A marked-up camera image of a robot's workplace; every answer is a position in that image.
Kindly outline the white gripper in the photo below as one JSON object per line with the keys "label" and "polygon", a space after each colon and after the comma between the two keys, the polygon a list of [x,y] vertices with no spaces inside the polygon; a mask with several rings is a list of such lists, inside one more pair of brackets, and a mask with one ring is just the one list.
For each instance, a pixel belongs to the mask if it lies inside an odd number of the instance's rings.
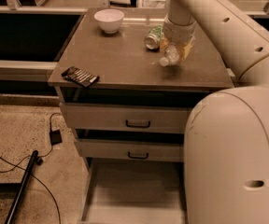
{"label": "white gripper", "polygon": [[178,44],[177,51],[181,61],[189,56],[194,43],[196,22],[187,25],[172,23],[168,17],[163,22],[163,37],[160,42],[160,53],[164,53],[171,42]]}

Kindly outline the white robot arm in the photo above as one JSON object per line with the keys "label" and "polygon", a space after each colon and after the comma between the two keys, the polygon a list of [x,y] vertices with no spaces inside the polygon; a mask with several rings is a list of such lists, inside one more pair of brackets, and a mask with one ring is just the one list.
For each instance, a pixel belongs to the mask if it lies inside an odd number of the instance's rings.
{"label": "white robot arm", "polygon": [[269,31],[228,0],[170,0],[172,40],[198,23],[237,87],[204,98],[186,124],[189,224],[269,224]]}

